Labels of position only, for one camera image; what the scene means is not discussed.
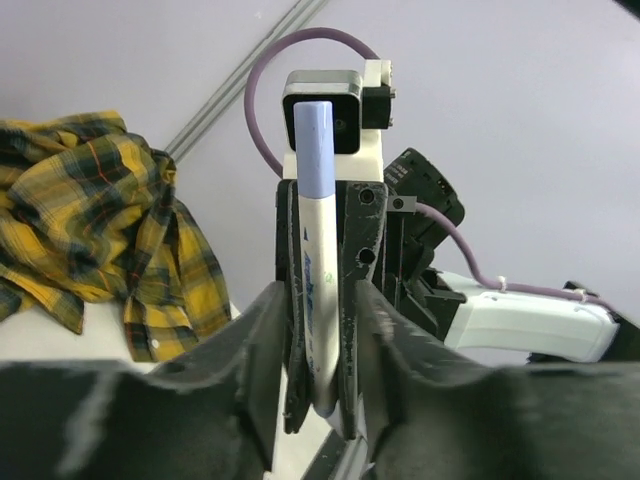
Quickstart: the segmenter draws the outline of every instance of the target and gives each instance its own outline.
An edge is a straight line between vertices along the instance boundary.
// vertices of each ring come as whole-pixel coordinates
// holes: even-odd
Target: yellow plaid shirt
[[[222,271],[175,175],[115,112],[0,121],[0,320],[37,304],[80,334],[84,302],[116,299],[141,362],[229,322]]]

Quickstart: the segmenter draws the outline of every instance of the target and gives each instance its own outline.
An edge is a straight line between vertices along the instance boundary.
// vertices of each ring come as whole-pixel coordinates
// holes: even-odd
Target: white wall
[[[231,3],[2,0],[0,117],[116,109],[164,148],[296,1]]]
[[[608,0],[331,0],[313,23],[394,62],[387,162],[425,153],[467,208],[484,270],[561,287],[580,280],[640,320],[640,24]],[[278,58],[258,116],[284,147],[287,74],[356,68],[345,47],[306,42]],[[192,206],[242,308],[273,278],[277,179],[238,102],[181,164]],[[466,273],[452,245],[437,266]]]

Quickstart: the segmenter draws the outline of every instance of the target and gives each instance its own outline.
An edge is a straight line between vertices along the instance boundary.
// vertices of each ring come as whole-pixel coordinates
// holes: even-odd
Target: camera lens
[[[335,130],[336,133],[342,133],[347,130],[347,122],[345,122],[341,118],[337,118],[333,122],[333,129]]]

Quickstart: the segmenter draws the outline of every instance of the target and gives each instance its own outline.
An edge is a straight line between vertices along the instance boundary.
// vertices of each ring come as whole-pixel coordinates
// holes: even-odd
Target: camera
[[[362,77],[352,70],[296,70],[287,78],[282,107],[291,150],[296,150],[293,106],[298,102],[326,101],[333,107],[333,144],[336,154],[360,150],[362,130]]]

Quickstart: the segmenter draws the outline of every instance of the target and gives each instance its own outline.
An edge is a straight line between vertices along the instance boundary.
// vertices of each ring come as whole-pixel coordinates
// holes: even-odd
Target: cable clip
[[[587,303],[587,300],[589,299],[589,295],[587,294],[587,291],[584,288],[577,288],[575,290],[575,292],[580,295],[580,303],[581,304],[585,304]]]
[[[500,282],[500,293],[507,293],[507,277],[503,277],[502,275],[498,276],[498,281]]]

